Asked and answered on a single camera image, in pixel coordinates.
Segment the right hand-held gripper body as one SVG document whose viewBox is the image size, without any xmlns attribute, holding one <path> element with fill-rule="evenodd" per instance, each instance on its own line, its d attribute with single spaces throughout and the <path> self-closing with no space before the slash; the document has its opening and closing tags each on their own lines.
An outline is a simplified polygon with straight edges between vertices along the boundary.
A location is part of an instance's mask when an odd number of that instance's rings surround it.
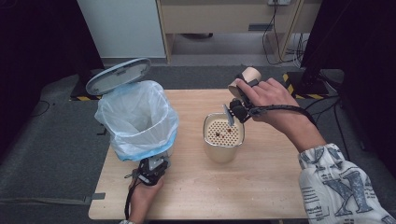
<svg viewBox="0 0 396 224">
<path fill-rule="evenodd" d="M 237 98 L 233 98 L 229 105 L 223 105 L 223 109 L 230 126 L 234 126 L 235 119 L 238 119 L 240 123 L 245 123 L 252 116 L 260 114 L 258 107 L 245 107 Z"/>
</svg>

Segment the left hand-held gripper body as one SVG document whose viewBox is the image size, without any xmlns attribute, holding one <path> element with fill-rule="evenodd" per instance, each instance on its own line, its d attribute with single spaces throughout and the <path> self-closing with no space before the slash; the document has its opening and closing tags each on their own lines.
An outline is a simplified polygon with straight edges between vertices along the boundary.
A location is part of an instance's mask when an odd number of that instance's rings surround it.
<svg viewBox="0 0 396 224">
<path fill-rule="evenodd" d="M 163 168 L 165 161 L 169 161 L 169 159 L 166 157 L 145 158 L 139 162 L 137 168 L 133 169 L 132 173 L 126 175 L 125 178 L 137 177 L 146 186 L 154 186 L 164 175 Z"/>
</svg>

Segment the brown paper cup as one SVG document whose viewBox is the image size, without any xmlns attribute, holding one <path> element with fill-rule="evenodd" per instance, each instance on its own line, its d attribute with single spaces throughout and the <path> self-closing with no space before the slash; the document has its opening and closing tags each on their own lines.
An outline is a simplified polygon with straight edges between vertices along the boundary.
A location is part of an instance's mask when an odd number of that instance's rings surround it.
<svg viewBox="0 0 396 224">
<path fill-rule="evenodd" d="M 243 74 L 243 76 L 245 77 L 247 82 L 249 82 L 253 79 L 257 79 L 258 81 L 260 81 L 262 79 L 261 73 L 254 67 L 248 67 L 241 73 Z M 233 81 L 231 84 L 228 85 L 228 90 L 235 98 L 238 98 L 238 99 L 241 98 L 235 81 Z"/>
</svg>

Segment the beige strainer container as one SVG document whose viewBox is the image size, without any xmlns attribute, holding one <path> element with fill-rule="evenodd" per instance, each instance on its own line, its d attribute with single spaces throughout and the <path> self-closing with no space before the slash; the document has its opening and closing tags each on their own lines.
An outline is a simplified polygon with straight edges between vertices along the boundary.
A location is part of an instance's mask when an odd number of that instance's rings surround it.
<svg viewBox="0 0 396 224">
<path fill-rule="evenodd" d="M 226 128 L 231 128 L 233 132 L 224 138 L 215 136 L 215 132 Z M 238 120 L 230 126 L 225 113 L 212 113 L 205 118 L 203 136 L 207 157 L 214 162 L 227 163 L 234 159 L 245 140 L 245 126 Z"/>
</svg>

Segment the white grey pedal trash can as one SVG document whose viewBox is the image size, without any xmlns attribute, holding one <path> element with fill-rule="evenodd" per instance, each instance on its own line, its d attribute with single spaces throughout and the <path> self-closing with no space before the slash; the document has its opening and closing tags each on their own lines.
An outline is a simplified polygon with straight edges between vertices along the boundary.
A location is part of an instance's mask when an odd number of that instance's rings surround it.
<svg viewBox="0 0 396 224">
<path fill-rule="evenodd" d="M 106 77 L 108 77 L 108 81 L 110 81 L 114 85 L 114 89 L 112 90 L 114 91 L 116 88 L 126 84 L 146 81 L 142 80 L 141 78 L 149 71 L 150 66 L 151 62 L 146 58 L 134 59 L 126 63 L 120 63 L 118 65 L 115 65 L 107 70 L 100 72 L 99 74 L 104 74 Z M 169 156 L 171 154 L 172 147 L 170 147 L 163 153 L 151 157 L 166 157 L 169 159 Z"/>
</svg>

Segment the person's left hand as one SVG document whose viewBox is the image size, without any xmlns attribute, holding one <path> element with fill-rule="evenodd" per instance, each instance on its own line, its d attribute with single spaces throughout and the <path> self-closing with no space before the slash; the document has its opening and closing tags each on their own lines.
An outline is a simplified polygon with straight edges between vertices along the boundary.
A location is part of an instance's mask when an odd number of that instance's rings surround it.
<svg viewBox="0 0 396 224">
<path fill-rule="evenodd" d="M 132 208 L 143 208 L 149 211 L 155 196 L 159 190 L 163 187 L 163 178 L 154 186 L 138 185 L 134 189 L 134 193 L 131 197 L 131 209 Z"/>
</svg>

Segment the person's right hand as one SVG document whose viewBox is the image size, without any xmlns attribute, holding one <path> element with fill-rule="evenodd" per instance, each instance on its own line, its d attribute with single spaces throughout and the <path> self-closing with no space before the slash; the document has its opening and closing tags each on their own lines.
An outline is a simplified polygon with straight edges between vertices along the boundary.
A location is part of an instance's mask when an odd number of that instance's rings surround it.
<svg viewBox="0 0 396 224">
<path fill-rule="evenodd" d="M 240 78 L 237 78 L 234 82 L 255 106 L 298 105 L 289 92 L 273 78 L 260 81 L 258 85 L 253 87 L 250 87 Z M 292 124 L 302 117 L 303 115 L 288 110 L 273 110 L 254 118 L 254 120 L 263 121 L 279 128 Z"/>
</svg>

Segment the grey tape strip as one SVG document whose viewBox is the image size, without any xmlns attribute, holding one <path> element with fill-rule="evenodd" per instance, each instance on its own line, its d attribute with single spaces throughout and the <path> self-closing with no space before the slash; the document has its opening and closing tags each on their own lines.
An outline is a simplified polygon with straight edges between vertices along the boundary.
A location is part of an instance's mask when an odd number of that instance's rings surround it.
<svg viewBox="0 0 396 224">
<path fill-rule="evenodd" d="M 94 200 L 103 200 L 106 197 L 104 192 L 94 193 L 91 196 L 85 196 L 83 202 L 85 204 L 91 204 Z"/>
</svg>

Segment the stand base with hazard tape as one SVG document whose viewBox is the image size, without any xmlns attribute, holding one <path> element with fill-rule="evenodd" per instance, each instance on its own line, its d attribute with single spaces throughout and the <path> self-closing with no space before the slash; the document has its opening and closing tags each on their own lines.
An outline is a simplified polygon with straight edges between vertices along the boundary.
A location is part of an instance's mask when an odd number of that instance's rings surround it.
<svg viewBox="0 0 396 224">
<path fill-rule="evenodd" d="M 324 99 L 329 96 L 322 80 L 309 78 L 304 72 L 287 72 L 283 79 L 286 89 L 296 99 Z"/>
<path fill-rule="evenodd" d="M 78 82 L 70 94 L 71 101 L 99 100 L 106 93 L 114 89 L 104 74 L 86 77 L 78 76 Z"/>
</svg>

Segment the light wooden desk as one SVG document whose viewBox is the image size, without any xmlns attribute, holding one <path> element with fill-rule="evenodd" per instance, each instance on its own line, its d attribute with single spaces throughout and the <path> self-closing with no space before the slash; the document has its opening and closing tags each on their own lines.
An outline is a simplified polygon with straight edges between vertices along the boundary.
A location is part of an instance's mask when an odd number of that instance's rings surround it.
<svg viewBox="0 0 396 224">
<path fill-rule="evenodd" d="M 275 60 L 285 59 L 290 38 L 311 32 L 323 0 L 291 0 L 268 6 L 268 0 L 156 0 L 165 53 L 175 34 L 265 32 Z"/>
</svg>

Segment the black curtain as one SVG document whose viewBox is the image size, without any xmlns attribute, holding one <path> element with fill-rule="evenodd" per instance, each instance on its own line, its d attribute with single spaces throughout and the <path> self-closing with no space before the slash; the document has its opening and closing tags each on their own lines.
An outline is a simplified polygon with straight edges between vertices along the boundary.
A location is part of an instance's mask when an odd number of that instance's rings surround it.
<svg viewBox="0 0 396 224">
<path fill-rule="evenodd" d="M 396 0 L 322 0 L 303 67 L 344 72 L 361 139 L 396 177 Z"/>
<path fill-rule="evenodd" d="M 102 66 L 78 0 L 0 0 L 0 161 L 47 84 Z"/>
</svg>

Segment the white cabinet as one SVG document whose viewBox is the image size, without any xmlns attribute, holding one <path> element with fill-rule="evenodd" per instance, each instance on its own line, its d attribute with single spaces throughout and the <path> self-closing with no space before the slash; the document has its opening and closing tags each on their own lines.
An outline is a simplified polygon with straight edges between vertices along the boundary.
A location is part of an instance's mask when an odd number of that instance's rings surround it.
<svg viewBox="0 0 396 224">
<path fill-rule="evenodd" d="M 164 58 L 156 0 L 78 0 L 102 59 Z"/>
</svg>

